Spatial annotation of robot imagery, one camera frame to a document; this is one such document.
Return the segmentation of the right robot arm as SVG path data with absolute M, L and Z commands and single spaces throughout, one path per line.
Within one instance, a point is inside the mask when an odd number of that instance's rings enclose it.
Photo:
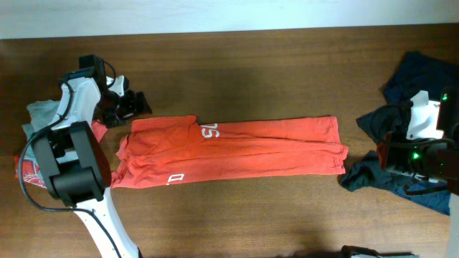
M 458 89 L 437 99 L 420 90 L 369 114 L 377 144 L 339 183 L 348 191 L 373 187 L 450 217 L 447 257 L 458 256 Z

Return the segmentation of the red soccer t-shirt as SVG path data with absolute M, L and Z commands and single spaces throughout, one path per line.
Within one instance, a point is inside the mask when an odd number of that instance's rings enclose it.
M 334 116 L 200 125 L 195 115 L 134 120 L 113 188 L 273 176 L 335 176 L 349 149 Z

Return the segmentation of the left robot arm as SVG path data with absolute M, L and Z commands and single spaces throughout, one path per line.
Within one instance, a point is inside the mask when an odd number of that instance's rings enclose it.
M 109 63 L 94 55 L 79 58 L 77 70 L 60 79 L 62 97 L 53 119 L 27 143 L 35 154 L 44 184 L 64 206 L 55 213 L 76 214 L 102 257 L 139 258 L 142 253 L 127 234 L 111 195 L 111 171 L 92 123 L 123 126 L 151 113 L 142 92 L 129 88 L 123 75 L 107 76 Z

